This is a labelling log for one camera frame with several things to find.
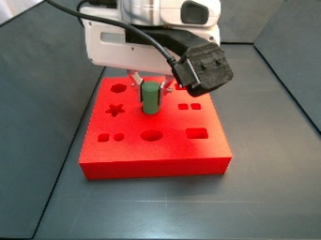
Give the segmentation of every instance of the circular hole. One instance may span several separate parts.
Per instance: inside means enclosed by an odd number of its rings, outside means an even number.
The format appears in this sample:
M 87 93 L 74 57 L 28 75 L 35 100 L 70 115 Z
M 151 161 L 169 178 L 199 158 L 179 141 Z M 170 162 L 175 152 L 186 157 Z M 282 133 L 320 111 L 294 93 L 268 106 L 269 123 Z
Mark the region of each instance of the circular hole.
M 126 138 L 126 136 L 125 136 L 123 133 L 118 133 L 118 134 L 115 134 L 115 136 L 114 136 L 114 140 L 115 140 L 117 142 L 123 141 L 125 138 Z
M 163 133 L 158 130 L 147 130 L 142 132 L 141 138 L 147 142 L 155 142 L 163 138 Z
M 113 91 L 113 93 L 121 94 L 126 91 L 126 89 L 127 89 L 127 86 L 119 83 L 114 85 L 110 90 Z

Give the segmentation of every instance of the white wall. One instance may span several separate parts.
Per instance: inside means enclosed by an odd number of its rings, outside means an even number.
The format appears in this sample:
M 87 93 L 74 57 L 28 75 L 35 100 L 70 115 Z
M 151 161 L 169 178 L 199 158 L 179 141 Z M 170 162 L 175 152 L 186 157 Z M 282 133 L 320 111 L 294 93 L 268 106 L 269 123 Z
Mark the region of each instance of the white wall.
M 0 24 L 42 0 L 0 0 Z

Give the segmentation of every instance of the red foam block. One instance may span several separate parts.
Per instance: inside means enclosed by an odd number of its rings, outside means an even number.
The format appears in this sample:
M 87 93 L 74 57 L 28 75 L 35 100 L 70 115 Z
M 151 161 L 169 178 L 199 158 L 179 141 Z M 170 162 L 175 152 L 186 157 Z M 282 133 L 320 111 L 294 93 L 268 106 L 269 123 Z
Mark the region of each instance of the red foam block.
M 103 80 L 79 158 L 88 179 L 224 174 L 230 160 L 210 95 L 194 98 L 175 85 L 146 115 L 130 79 Z

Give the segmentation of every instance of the black cable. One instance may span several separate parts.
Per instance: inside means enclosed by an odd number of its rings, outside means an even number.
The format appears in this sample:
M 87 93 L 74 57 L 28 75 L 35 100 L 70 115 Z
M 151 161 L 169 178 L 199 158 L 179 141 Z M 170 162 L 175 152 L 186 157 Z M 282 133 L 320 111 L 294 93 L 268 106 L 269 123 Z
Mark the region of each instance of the black cable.
M 80 12 L 80 7 L 83 6 L 83 4 L 88 3 L 88 2 L 90 2 L 90 0 L 82 0 L 82 1 L 78 3 L 78 5 L 76 5 L 76 11 L 78 11 L 78 12 Z M 82 21 L 80 18 L 78 18 L 78 21 L 79 21 L 80 25 L 84 26 L 83 21 Z
M 95 17 L 95 16 L 91 16 L 88 14 L 83 14 L 80 12 L 76 12 L 76 11 L 60 6 L 59 4 L 56 4 L 51 0 L 44 0 L 44 1 L 48 4 L 51 4 L 54 7 L 56 7 L 59 10 L 64 11 L 66 13 L 68 13 L 70 15 L 72 15 L 78 18 L 87 19 L 90 21 L 95 21 L 95 22 L 101 22 L 101 23 L 106 23 L 106 24 L 122 27 L 122 28 L 133 31 L 133 33 L 137 34 L 142 39 L 145 39 L 150 43 L 150 45 L 153 45 L 154 48 L 163 54 L 163 56 L 166 57 L 167 62 L 170 64 L 170 67 L 174 68 L 174 66 L 175 66 L 174 57 L 171 56 L 169 51 L 165 49 L 165 47 L 159 44 L 159 42 L 150 35 L 147 35 L 142 30 L 139 30 L 138 28 L 135 28 L 134 26 L 131 26 L 127 23 L 115 21 L 113 19 L 105 19 L 105 18 L 101 18 L 101 17 Z

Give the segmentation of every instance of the hole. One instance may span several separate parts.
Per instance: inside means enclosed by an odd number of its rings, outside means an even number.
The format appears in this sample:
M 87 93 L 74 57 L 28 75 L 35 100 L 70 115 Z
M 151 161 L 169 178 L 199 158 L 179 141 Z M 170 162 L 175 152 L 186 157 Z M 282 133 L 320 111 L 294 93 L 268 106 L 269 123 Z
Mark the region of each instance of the hole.
M 110 90 L 113 91 L 113 93 L 121 94 L 126 91 L 126 89 L 127 89 L 127 86 L 119 83 L 114 85 Z
M 187 128 L 186 136 L 189 139 L 208 139 L 209 133 L 205 128 Z
M 193 103 L 190 106 L 191 106 L 193 110 L 201 110 L 202 109 L 202 106 L 201 106 L 199 103 Z
M 158 130 L 147 130 L 142 132 L 141 138 L 147 142 L 155 142 L 163 138 L 163 133 Z
M 125 140 L 126 136 L 123 133 L 117 133 L 115 136 L 114 136 L 114 140 L 117 142 L 122 142 Z
M 123 104 L 119 105 L 110 105 L 110 109 L 106 111 L 106 113 L 110 113 L 113 117 L 117 117 L 119 113 L 125 113 L 123 110 Z
M 179 110 L 187 110 L 189 109 L 189 104 L 186 104 L 186 103 L 178 104 L 178 109 Z
M 179 84 L 175 84 L 175 90 L 186 90 L 186 87 L 181 87 Z
M 107 142 L 110 140 L 110 134 L 109 133 L 103 133 L 103 134 L 101 134 L 99 136 L 98 136 L 98 141 L 101 142 L 101 143 L 105 143 L 105 142 Z

